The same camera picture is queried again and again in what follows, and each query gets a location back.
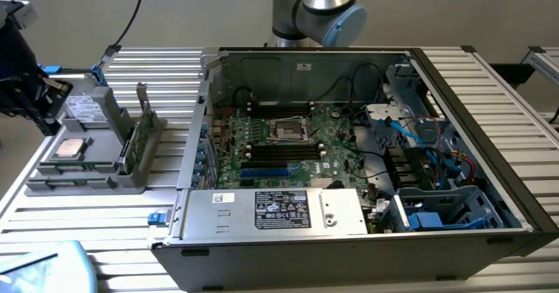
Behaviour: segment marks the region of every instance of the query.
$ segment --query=blue cable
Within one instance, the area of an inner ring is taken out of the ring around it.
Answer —
[[[404,133],[408,137],[412,137],[418,142],[420,146],[422,146],[422,148],[426,148],[426,145],[424,144],[422,139],[418,136],[416,136],[413,133],[406,131],[406,129],[402,127],[402,125],[397,121],[392,122],[392,126],[394,128],[397,128],[398,131],[401,133]],[[433,155],[433,153],[430,151],[428,151],[428,156],[429,156],[429,159],[432,159],[432,161],[437,165],[438,164],[437,163],[437,157],[436,157],[436,155]],[[444,174],[440,174],[440,189],[444,188],[444,184],[445,184],[445,176],[444,176]]]

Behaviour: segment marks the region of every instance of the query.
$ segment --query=blue fastener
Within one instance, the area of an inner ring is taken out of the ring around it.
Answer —
[[[149,216],[149,225],[150,226],[162,226],[167,223],[167,212],[165,213],[151,213]]]
[[[57,73],[59,73],[62,71],[62,66],[61,65],[50,65],[50,66],[46,66],[45,69],[43,69],[43,71],[47,74],[57,74]]]

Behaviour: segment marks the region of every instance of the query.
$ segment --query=black cable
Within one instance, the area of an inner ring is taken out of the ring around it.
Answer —
[[[113,55],[121,51],[121,41],[123,41],[126,34],[129,33],[129,30],[131,29],[133,23],[137,19],[138,11],[141,10],[142,0],[138,0],[137,2],[137,8],[134,9],[131,20],[129,21],[129,25],[125,28],[123,33],[121,34],[118,40],[113,45],[110,45],[106,49],[106,53],[103,54],[102,60],[99,62],[99,66],[103,66],[103,64],[107,62],[109,58],[113,57]]]
[[[374,154],[376,156],[378,156],[378,157],[384,157],[384,155],[382,154],[380,154],[378,152],[374,152],[374,151],[368,151],[368,150],[360,150],[360,149],[354,149],[354,148],[350,148],[345,143],[344,143],[344,141],[341,141],[341,144],[342,144],[342,146],[344,146],[344,148],[346,148],[348,150],[350,150],[352,152],[354,152],[354,153],[357,153],[357,154]]]
[[[342,75],[341,77],[338,77],[338,79],[336,80],[333,86],[329,88],[329,90],[315,99],[315,101],[322,100],[322,98],[325,98],[332,91],[334,90],[334,88],[338,86],[338,84],[342,82],[342,80],[346,79],[350,83],[352,83],[352,78],[349,75]]]
[[[366,112],[366,110],[358,111],[358,112],[353,113],[350,116],[356,117],[357,115],[360,115],[365,112]],[[341,122],[341,126],[338,127],[337,136],[338,136],[338,132],[342,130],[342,125],[344,125],[344,121]],[[348,144],[344,143],[344,139],[341,139],[341,144],[342,144],[344,148],[346,148],[348,150],[350,150],[352,152],[354,152],[357,154],[374,154],[376,156],[378,156],[381,158],[384,157],[384,155],[380,154],[378,152],[373,152],[373,151],[368,151],[368,150],[360,150],[360,149],[354,149],[354,148],[349,147]]]
[[[389,173],[389,171],[382,171],[377,174],[373,174],[370,177],[362,177],[356,174],[356,170],[352,172],[352,175],[356,176],[358,179],[370,179],[372,177],[378,177],[381,174]]]
[[[315,134],[318,133],[319,130],[321,130],[321,128],[315,129],[315,131],[311,134],[309,134],[309,137],[315,136]]]
[[[558,119],[558,117],[559,117],[559,107],[558,107],[558,110],[556,111],[556,114],[554,114],[552,120],[550,120],[550,124],[553,124],[556,122],[556,120]]]
[[[368,62],[368,63],[361,64],[358,68],[356,69],[356,71],[353,72],[353,76],[352,76],[352,96],[350,96],[352,99],[356,99],[356,80],[358,78],[358,72],[365,66],[376,67],[377,72],[378,72],[378,89],[381,89],[381,87],[384,86],[384,73],[381,72],[381,67],[374,62]]]
[[[249,88],[246,86],[237,87],[237,89],[234,91],[234,97],[231,99],[231,106],[233,107],[237,107],[237,95],[242,90],[246,90],[246,91],[249,91],[250,94],[253,94],[253,89],[251,88]]]

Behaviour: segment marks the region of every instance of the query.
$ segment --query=blue plastic latch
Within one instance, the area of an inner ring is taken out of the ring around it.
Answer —
[[[409,220],[414,230],[433,231],[444,229],[444,222],[438,213],[414,213],[409,216]]]
[[[94,64],[94,66],[91,67],[91,71],[94,72],[94,75],[98,78],[99,86],[109,87],[106,76],[98,64]]]
[[[165,226],[167,223],[169,211],[162,211],[151,213],[149,216],[149,225],[150,226]]]
[[[57,73],[59,73],[62,71],[62,66],[61,65],[50,65],[50,66],[46,66],[45,69],[43,69],[43,71],[47,74],[57,74]]]

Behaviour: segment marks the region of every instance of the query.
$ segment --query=red cable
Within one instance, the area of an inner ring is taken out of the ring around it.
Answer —
[[[452,152],[452,155],[453,155],[453,156],[458,156],[458,153]],[[466,183],[468,183],[468,184],[472,184],[472,183],[473,183],[473,180],[474,180],[474,175],[476,175],[476,164],[474,164],[473,160],[472,160],[469,157],[462,156],[462,159],[465,159],[465,161],[466,161],[466,162],[469,163],[469,165],[470,165],[470,174],[469,174],[469,177],[468,177]]]

